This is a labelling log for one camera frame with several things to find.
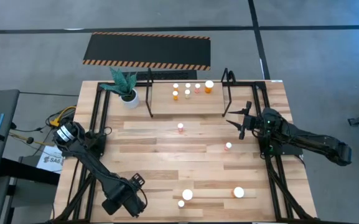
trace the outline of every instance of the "hazard stripe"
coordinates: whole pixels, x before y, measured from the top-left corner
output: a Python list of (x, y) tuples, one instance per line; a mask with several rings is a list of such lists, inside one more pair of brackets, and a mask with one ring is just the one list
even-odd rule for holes
[(189, 36), (189, 35), (172, 35), (172, 34), (143, 34), (143, 33), (123, 33), (123, 32), (94, 32), (99, 35), (136, 35), (142, 37), (176, 37), (176, 38), (190, 38), (190, 39), (205, 39), (209, 40), (209, 37), (205, 36)]
[(101, 66), (121, 66), (121, 67), (138, 67), (138, 68), (165, 68), (165, 69), (188, 69), (188, 70), (210, 70), (206, 65), (189, 65), (178, 63), (161, 63), (161, 62), (128, 62), (112, 60), (83, 60), (84, 65), (101, 65)]

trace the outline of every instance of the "black and orange mat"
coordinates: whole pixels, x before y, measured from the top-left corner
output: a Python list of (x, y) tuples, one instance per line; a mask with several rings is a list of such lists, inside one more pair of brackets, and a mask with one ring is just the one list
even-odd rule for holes
[(209, 70), (209, 37), (95, 32), (84, 65)]

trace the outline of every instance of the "green leaves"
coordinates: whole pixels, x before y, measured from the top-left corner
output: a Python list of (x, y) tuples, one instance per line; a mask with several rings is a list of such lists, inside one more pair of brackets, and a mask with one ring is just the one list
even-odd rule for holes
[(130, 92), (136, 85), (136, 74), (137, 74), (137, 72), (135, 73), (135, 75), (131, 75), (131, 74), (128, 75), (127, 83), (128, 83), (128, 88), (129, 88)]
[(120, 96), (126, 96), (130, 95), (132, 92), (132, 89), (136, 85), (136, 74), (132, 75), (129, 73), (128, 75), (124, 75), (120, 70), (114, 70), (110, 68), (111, 75), (113, 76), (113, 80), (115, 82), (115, 85), (107, 85), (107, 84), (101, 84), (100, 87), (102, 87), (105, 90), (112, 91), (115, 94), (118, 94)]

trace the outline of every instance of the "black cable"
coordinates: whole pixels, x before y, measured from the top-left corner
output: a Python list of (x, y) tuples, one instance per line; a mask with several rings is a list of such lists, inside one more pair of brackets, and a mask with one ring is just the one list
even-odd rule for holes
[(75, 174), (77, 173), (77, 167), (78, 167), (78, 163), (80, 162), (79, 159), (77, 159), (77, 162), (75, 164), (75, 168), (74, 168), (74, 173), (73, 173), (73, 179), (72, 179), (72, 184), (70, 186), (70, 191), (68, 192), (68, 199), (67, 199), (67, 206), (70, 203), (70, 197), (72, 196), (72, 190), (73, 190), (73, 184), (74, 184), (74, 180), (75, 180)]
[(144, 208), (143, 208), (143, 209), (145, 209), (147, 207), (147, 197), (146, 197), (146, 194), (144, 193), (143, 189), (140, 189), (140, 190), (141, 190), (144, 200), (145, 200), (145, 204), (144, 204)]
[[(47, 134), (47, 136), (45, 137), (45, 139), (42, 141), (42, 142), (45, 142), (46, 140), (47, 140), (47, 138), (49, 137), (49, 134), (52, 132), (52, 128), (49, 130), (49, 132), (48, 132), (48, 134)], [(35, 153), (33, 153), (33, 155), (31, 155), (31, 156), (35, 156), (36, 154), (37, 154), (37, 152), (39, 152), (40, 150), (41, 150), (41, 147), (42, 147), (42, 145), (40, 145), (40, 147), (38, 147), (38, 149), (36, 150), (36, 152)]]
[(253, 134), (253, 136), (256, 137), (257, 139), (260, 139), (261, 138), (261, 136), (259, 135), (260, 133), (256, 132), (257, 134), (255, 134), (254, 132), (256, 132), (254, 129), (251, 130), (251, 133)]
[(39, 128), (35, 128), (33, 130), (20, 130), (20, 129), (13, 129), (13, 131), (20, 131), (20, 132), (26, 132), (26, 133), (30, 133), (30, 132), (34, 132), (34, 131), (39, 131), (42, 133), (41, 130), (43, 130), (44, 128), (46, 128), (47, 125), (45, 125), (44, 127), (39, 127)]
[[(36, 147), (33, 147), (33, 146), (27, 144), (26, 142), (22, 141), (21, 139), (18, 139), (18, 138), (14, 137), (14, 136), (10, 136), (10, 137), (12, 137), (13, 139), (15, 139), (16, 141), (19, 141), (19, 142), (25, 144), (26, 146), (29, 146), (29, 147), (32, 148), (32, 149), (35, 149), (35, 150), (36, 150), (35, 153), (37, 153), (38, 150), (39, 150), (39, 149), (37, 149)], [(52, 156), (52, 157), (56, 157), (56, 156), (53, 156), (53, 155), (51, 155), (51, 154), (49, 154), (49, 153), (46, 153), (46, 152), (44, 152), (44, 151), (42, 151), (42, 152), (45, 153), (46, 155), (49, 155), (49, 156)]]
[(54, 204), (52, 204), (52, 219), (55, 219), (55, 207), (54, 207)]
[(109, 129), (110, 129), (109, 134), (111, 134), (111, 133), (113, 132), (113, 129), (112, 129), (111, 127), (105, 127), (105, 129), (106, 129), (106, 128), (109, 128)]

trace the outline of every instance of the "potted plant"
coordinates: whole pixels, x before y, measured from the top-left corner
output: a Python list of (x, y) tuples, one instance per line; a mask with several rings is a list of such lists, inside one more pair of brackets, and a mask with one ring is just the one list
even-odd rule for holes
[(136, 85), (136, 74), (124, 75), (120, 70), (116, 71), (110, 68), (111, 75), (115, 85), (101, 84), (100, 87), (106, 91), (112, 91), (113, 93), (119, 95), (120, 99), (123, 101), (124, 105), (133, 109), (139, 104), (139, 97), (137, 91), (134, 89)]

